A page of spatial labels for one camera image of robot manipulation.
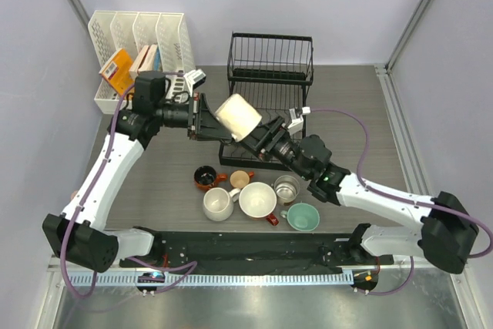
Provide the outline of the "white mug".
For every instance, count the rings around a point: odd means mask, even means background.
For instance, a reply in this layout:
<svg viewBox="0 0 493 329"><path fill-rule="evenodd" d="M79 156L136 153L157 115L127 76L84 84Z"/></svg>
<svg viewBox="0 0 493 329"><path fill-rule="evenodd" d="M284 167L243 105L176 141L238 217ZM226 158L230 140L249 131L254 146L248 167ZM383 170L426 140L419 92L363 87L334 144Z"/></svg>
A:
<svg viewBox="0 0 493 329"><path fill-rule="evenodd" d="M212 221L222 222L233 213L234 203L238 200L241 189L226 191L223 188L212 188L203 197L203 212Z"/></svg>

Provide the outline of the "orange black mug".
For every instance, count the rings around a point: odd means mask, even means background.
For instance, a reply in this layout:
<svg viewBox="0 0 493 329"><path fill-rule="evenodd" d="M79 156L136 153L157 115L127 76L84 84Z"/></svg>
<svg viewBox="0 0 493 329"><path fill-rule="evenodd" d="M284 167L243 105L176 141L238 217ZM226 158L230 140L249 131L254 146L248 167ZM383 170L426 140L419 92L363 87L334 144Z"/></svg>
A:
<svg viewBox="0 0 493 329"><path fill-rule="evenodd" d="M211 166L200 166L193 174L193 181L196 187L204 192L218 187L220 183L227 179L228 176L225 173L218 173Z"/></svg>

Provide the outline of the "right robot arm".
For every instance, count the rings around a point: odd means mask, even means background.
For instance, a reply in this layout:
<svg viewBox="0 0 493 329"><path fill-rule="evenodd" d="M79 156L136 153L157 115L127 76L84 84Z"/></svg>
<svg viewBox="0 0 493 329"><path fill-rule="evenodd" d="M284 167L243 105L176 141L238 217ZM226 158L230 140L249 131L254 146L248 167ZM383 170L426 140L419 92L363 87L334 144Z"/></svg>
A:
<svg viewBox="0 0 493 329"><path fill-rule="evenodd" d="M451 193L423 196L372 183L332 163L332 152L318 135L294 140L281 118L257 125L237 142L258 159L278 159L309 183L309 192L319 201L366 210L398 223L397 228L388 229L359 225L356 239L347 245L356 263L401 254L460 274L472 257L479 222Z"/></svg>

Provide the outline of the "cream enamel mug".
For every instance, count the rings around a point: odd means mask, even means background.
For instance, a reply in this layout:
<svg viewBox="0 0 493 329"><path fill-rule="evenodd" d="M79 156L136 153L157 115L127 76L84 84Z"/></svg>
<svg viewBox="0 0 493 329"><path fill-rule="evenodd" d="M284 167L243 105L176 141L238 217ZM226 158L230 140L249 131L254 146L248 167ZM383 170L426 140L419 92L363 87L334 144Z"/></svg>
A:
<svg viewBox="0 0 493 329"><path fill-rule="evenodd" d="M262 116L238 93L232 94L215 111L215 117L236 142L245 139L262 120Z"/></svg>

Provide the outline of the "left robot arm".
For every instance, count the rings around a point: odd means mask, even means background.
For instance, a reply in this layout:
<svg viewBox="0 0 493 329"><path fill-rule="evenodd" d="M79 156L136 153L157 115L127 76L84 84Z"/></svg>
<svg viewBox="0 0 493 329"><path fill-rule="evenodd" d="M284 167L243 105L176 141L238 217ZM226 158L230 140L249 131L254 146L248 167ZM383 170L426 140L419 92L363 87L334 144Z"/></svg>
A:
<svg viewBox="0 0 493 329"><path fill-rule="evenodd" d="M206 97L195 88L206 74L195 69L183 75L184 88L172 91L171 73L140 73L120 98L101 153L84 183L59 215L49 214L42 230L52 252L63 262L103 273L115 260L137 256L146 266L158 265L164 248L145 228L105 232L112 203L132 166L162 127L183 128L193 140L225 140L229 132L210 112Z"/></svg>

